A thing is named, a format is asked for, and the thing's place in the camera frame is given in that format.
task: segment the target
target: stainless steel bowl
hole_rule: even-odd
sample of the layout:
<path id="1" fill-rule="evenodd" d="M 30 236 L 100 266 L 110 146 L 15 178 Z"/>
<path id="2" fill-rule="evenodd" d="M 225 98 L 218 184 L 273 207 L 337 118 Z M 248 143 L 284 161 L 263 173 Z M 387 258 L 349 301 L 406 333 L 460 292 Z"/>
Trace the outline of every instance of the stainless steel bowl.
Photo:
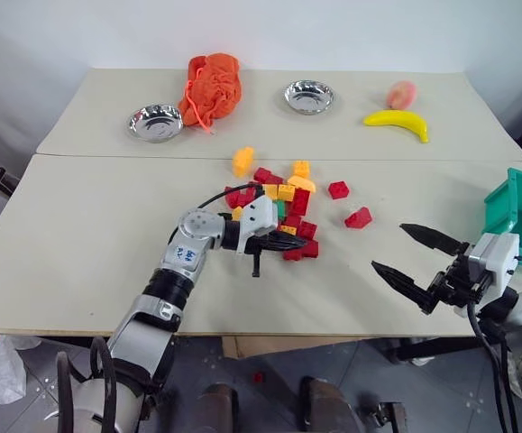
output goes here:
<path id="1" fill-rule="evenodd" d="M 174 106 L 153 104 L 131 115 L 128 130 L 145 142 L 161 143 L 182 131 L 182 116 Z"/>
<path id="2" fill-rule="evenodd" d="M 326 84 L 303 79 L 288 85 L 285 89 L 285 99 L 296 112 L 302 115 L 317 115 L 331 106 L 334 93 Z"/>

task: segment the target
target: gray tile floor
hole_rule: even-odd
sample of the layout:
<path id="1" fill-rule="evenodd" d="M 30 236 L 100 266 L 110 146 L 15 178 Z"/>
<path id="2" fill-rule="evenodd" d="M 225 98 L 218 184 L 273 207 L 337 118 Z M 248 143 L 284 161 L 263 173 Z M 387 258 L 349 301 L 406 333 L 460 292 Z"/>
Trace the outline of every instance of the gray tile floor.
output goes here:
<path id="1" fill-rule="evenodd" d="M 214 382 L 238 391 L 241 431 L 295 430 L 298 382 L 307 374 L 336 384 L 355 406 L 371 396 L 403 402 L 410 432 L 500 431 L 490 367 L 481 350 L 441 355 L 416 367 L 389 363 L 377 346 L 378 340 L 345 343 L 234 360 L 222 357 L 219 338 L 181 339 L 165 388 L 166 402 L 141 423 L 140 431 L 182 431 L 198 394 Z M 55 357 L 60 350 L 89 373 L 87 349 L 47 341 L 21 351 L 27 395 L 0 406 L 0 433 L 29 433 L 34 421 L 56 407 Z M 265 382 L 253 382 L 256 372 L 265 374 Z M 516 404 L 522 431 L 522 401 Z M 389 432 L 390 427 L 376 431 Z"/>

